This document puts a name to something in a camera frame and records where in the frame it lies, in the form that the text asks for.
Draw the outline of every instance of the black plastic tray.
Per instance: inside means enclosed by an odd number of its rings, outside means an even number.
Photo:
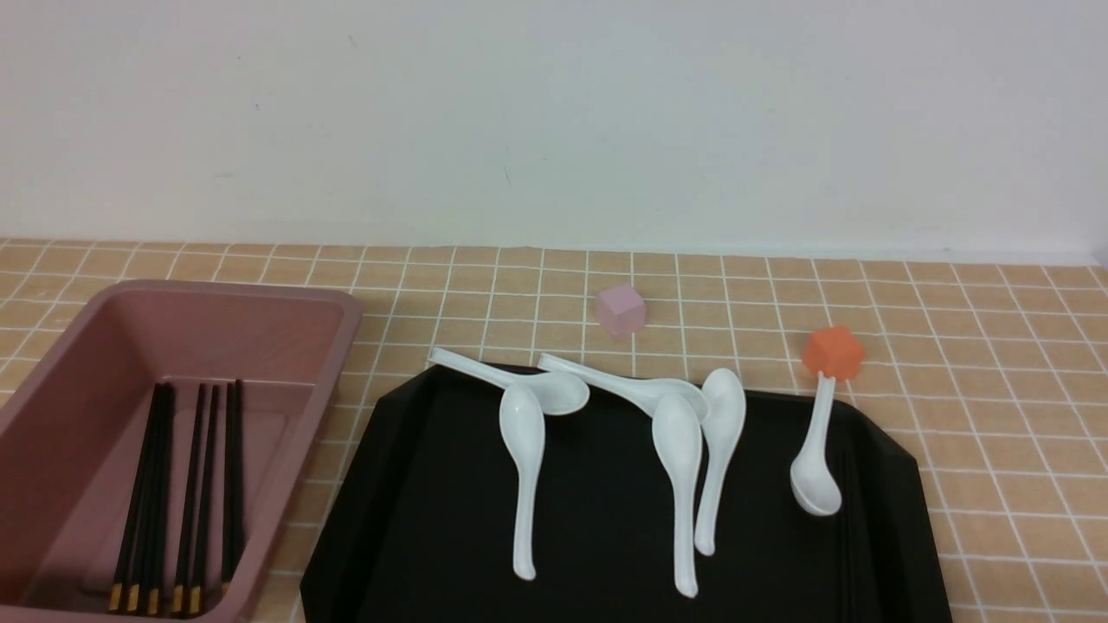
[[[758,391],[696,599],[673,585],[673,493],[650,420],[595,389],[582,411],[546,418],[537,578],[517,579],[501,394],[434,367],[378,402],[300,584],[308,623],[951,621],[915,459],[835,402],[843,508],[811,517],[789,464],[812,400]]]

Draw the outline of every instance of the white plastic spoon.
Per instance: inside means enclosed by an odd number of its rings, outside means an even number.
[[[704,419],[708,415],[708,401],[704,399],[700,390],[688,381],[673,378],[629,379],[618,377],[547,353],[543,353],[538,357],[537,368],[548,372],[570,372],[581,377],[588,385],[611,391],[632,402],[648,416],[654,415],[658,409],[658,401],[669,394],[685,398],[696,412],[697,419]]]
[[[700,472],[700,423],[688,400],[669,394],[658,400],[650,432],[674,487],[674,584],[683,595],[695,598],[698,589],[693,560],[693,497]]]
[[[542,411],[547,416],[564,416],[579,411],[588,402],[588,386],[574,375],[565,372],[516,375],[443,348],[432,348],[428,359],[501,389],[507,389],[513,384],[525,385],[534,392]]]
[[[839,512],[842,492],[828,470],[825,450],[831,405],[834,402],[834,378],[824,377],[823,372],[819,378],[808,437],[789,468],[789,481],[801,508],[811,514],[827,517]]]
[[[523,580],[535,579],[531,531],[535,517],[535,488],[546,447],[546,422],[535,394],[523,384],[507,386],[500,400],[500,435],[515,461],[520,488],[515,499],[515,538],[512,569]]]
[[[708,442],[708,472],[696,513],[696,549],[710,556],[716,553],[716,515],[719,513],[724,477],[742,435],[742,425],[747,421],[747,395],[742,391],[739,377],[727,368],[708,375],[701,391],[708,400],[708,417],[700,422]]]

